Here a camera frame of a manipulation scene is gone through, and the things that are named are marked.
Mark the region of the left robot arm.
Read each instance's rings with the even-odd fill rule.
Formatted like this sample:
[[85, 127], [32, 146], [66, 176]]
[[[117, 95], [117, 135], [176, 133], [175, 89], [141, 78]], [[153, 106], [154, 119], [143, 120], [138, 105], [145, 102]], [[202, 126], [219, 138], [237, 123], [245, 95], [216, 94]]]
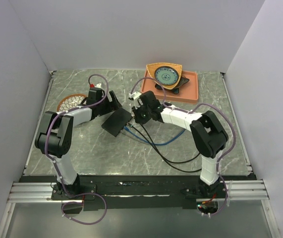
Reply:
[[69, 199], [81, 193], [80, 178], [68, 154], [73, 128], [121, 108], [115, 92], [99, 87], [89, 89], [79, 105], [61, 112], [44, 112], [35, 138], [35, 147], [46, 155], [57, 175], [57, 189]]

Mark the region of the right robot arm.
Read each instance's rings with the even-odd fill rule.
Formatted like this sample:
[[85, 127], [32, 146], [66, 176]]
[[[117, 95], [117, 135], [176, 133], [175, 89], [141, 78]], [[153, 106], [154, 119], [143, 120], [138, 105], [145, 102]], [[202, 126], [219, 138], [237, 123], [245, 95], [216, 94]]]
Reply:
[[200, 181], [194, 194], [206, 198], [217, 191], [220, 183], [219, 161], [228, 141], [228, 134], [212, 111], [196, 113], [176, 107], [170, 103], [161, 103], [152, 91], [130, 93], [133, 101], [136, 123], [146, 124], [149, 120], [169, 123], [192, 133], [195, 146], [202, 156]]

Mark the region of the black network switch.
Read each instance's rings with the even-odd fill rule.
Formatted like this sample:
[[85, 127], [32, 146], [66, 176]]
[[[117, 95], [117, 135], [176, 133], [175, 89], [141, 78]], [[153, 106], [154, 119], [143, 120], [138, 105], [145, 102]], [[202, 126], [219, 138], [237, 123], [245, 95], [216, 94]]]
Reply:
[[128, 122], [132, 120], [132, 115], [130, 112], [124, 108], [119, 108], [113, 112], [109, 118], [101, 125], [102, 129], [117, 137], [121, 130], [126, 126]]

